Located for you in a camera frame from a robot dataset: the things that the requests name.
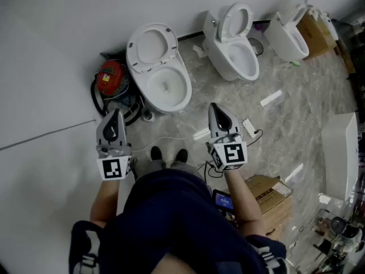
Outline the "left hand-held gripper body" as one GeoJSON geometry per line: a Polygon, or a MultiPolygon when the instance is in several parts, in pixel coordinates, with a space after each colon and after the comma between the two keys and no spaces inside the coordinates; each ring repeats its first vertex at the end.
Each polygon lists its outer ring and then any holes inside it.
{"type": "Polygon", "coordinates": [[[96,150],[99,155],[96,162],[102,180],[122,180],[132,170],[132,149],[129,143],[126,146],[97,144],[96,150]]]}

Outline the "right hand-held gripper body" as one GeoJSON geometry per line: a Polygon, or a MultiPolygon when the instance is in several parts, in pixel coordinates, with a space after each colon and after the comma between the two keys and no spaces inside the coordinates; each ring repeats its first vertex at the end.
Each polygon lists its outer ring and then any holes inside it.
{"type": "Polygon", "coordinates": [[[211,138],[206,145],[217,172],[237,170],[248,162],[247,145],[240,132],[211,138]]]}

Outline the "person's right forearm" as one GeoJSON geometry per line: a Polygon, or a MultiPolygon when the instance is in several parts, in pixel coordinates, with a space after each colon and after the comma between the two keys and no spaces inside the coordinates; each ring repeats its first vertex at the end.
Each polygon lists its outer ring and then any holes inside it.
{"type": "Polygon", "coordinates": [[[243,236],[265,235],[260,207],[238,170],[224,173],[234,215],[243,236]]]}

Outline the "person's left forearm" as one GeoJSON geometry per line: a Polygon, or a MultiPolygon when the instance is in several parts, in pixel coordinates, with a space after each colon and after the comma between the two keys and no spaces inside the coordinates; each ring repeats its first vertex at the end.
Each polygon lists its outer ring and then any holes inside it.
{"type": "Polygon", "coordinates": [[[90,222],[104,228],[116,217],[120,180],[103,181],[91,207],[90,222]]]}

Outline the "white round toilet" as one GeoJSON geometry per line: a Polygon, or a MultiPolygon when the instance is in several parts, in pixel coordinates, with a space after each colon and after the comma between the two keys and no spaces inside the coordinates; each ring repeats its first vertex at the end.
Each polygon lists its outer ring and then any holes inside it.
{"type": "Polygon", "coordinates": [[[189,103],[192,85],[179,53],[151,71],[138,73],[131,65],[128,68],[146,103],[154,110],[162,114],[175,114],[189,103]]]}

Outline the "white toilet with flush button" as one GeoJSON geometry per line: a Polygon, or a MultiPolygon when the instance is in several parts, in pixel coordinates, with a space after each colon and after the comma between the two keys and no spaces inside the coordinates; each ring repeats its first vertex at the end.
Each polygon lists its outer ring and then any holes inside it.
{"type": "Polygon", "coordinates": [[[214,16],[206,14],[202,48],[218,73],[227,81],[236,79],[255,81],[259,76],[257,56],[246,37],[230,43],[221,43],[214,16]]]}

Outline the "white toilet lid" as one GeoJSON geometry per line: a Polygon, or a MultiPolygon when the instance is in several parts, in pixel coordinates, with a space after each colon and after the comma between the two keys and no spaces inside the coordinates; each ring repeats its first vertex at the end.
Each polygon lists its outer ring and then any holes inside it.
{"type": "Polygon", "coordinates": [[[159,30],[147,30],[137,39],[137,54],[143,63],[155,63],[167,51],[168,43],[159,30]]]}

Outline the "white slim toilet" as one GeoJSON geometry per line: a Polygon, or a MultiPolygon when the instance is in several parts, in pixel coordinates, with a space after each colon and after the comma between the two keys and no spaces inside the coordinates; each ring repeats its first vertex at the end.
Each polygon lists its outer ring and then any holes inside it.
{"type": "Polygon", "coordinates": [[[285,62],[298,61],[309,55],[309,48],[293,23],[296,5],[287,3],[278,10],[263,33],[275,53],[285,62]]]}

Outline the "black screen device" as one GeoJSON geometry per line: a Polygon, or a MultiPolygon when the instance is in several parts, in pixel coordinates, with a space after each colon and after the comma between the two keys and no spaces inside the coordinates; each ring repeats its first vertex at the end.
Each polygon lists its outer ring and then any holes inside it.
{"type": "Polygon", "coordinates": [[[233,202],[229,194],[215,189],[212,192],[212,198],[216,208],[223,217],[226,217],[229,220],[235,219],[233,202]]]}

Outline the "person's grey trousers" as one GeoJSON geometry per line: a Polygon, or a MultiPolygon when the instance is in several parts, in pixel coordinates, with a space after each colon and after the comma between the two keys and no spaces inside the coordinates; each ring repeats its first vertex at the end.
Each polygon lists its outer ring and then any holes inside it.
{"type": "Polygon", "coordinates": [[[198,170],[189,164],[176,161],[173,162],[170,167],[167,167],[165,161],[162,159],[150,161],[146,166],[145,174],[137,178],[136,182],[175,182],[178,180],[205,184],[198,170]]]}

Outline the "red vacuum cleaner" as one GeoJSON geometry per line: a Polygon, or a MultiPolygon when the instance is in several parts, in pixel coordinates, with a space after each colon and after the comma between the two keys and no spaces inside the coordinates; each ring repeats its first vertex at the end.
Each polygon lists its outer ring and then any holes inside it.
{"type": "Polygon", "coordinates": [[[119,108],[130,126],[141,115],[142,96],[126,65],[105,61],[91,83],[91,97],[97,112],[105,117],[119,108]]]}

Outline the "cardboard box with white label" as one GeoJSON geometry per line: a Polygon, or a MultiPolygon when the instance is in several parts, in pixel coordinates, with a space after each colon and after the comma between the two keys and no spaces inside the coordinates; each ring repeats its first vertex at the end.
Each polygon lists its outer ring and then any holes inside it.
{"type": "Polygon", "coordinates": [[[279,177],[265,175],[254,175],[246,179],[245,183],[260,207],[266,236],[280,240],[293,213],[293,189],[279,177]]]}

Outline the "dark waste bin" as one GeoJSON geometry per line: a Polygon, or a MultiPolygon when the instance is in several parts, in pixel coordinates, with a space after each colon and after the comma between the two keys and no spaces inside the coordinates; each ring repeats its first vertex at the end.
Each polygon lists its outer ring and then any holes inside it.
{"type": "Polygon", "coordinates": [[[249,41],[250,45],[252,46],[253,51],[257,57],[263,54],[264,48],[263,48],[262,43],[259,40],[255,39],[255,38],[248,38],[248,41],[249,41]]]}

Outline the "person's dark blue shirt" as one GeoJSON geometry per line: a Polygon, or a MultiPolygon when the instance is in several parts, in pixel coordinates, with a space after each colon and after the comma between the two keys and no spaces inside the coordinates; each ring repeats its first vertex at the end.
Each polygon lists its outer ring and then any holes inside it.
{"type": "Polygon", "coordinates": [[[288,274],[286,247],[243,236],[216,208],[206,184],[135,183],[104,228],[78,221],[69,274],[288,274]]]}

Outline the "plain cardboard box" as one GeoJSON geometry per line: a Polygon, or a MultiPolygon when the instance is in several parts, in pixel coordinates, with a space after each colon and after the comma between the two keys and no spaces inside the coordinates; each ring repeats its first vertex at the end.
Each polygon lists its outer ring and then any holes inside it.
{"type": "Polygon", "coordinates": [[[316,21],[306,13],[297,24],[297,29],[309,48],[309,55],[304,60],[323,55],[336,46],[336,41],[320,18],[316,21]]]}

